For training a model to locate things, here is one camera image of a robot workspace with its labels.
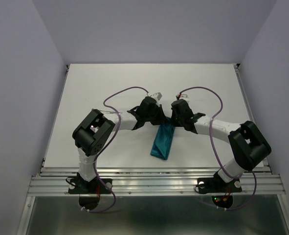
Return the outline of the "teal cloth napkin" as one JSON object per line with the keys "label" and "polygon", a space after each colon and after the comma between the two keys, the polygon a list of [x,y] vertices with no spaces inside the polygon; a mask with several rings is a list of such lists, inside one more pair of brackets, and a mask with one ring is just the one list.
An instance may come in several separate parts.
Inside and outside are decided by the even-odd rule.
{"label": "teal cloth napkin", "polygon": [[150,155],[164,161],[168,160],[176,127],[171,124],[171,119],[159,126]]}

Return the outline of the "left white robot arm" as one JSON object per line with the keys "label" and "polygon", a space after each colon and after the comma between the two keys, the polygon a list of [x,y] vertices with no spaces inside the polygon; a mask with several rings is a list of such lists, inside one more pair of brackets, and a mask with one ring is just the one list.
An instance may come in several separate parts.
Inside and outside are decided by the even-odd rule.
{"label": "left white robot arm", "polygon": [[159,101],[161,93],[146,96],[140,105],[123,113],[93,109],[74,130],[72,138],[79,153],[79,170],[67,180],[69,194],[110,194],[112,179],[97,178],[95,157],[105,149],[112,133],[119,130],[137,130],[146,122],[161,125],[167,121]]}

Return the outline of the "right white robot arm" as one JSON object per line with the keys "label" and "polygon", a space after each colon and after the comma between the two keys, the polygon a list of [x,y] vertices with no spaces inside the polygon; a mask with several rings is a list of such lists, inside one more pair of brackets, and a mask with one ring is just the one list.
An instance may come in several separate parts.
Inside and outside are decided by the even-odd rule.
{"label": "right white robot arm", "polygon": [[241,192],[240,175],[252,171],[270,153],[271,147],[259,128],[252,121],[229,123],[214,120],[203,113],[194,114],[188,102],[179,99],[171,104],[171,122],[194,134],[208,135],[210,140],[219,139],[228,143],[233,159],[211,178],[198,178],[196,191],[200,194],[223,193],[227,190]]}

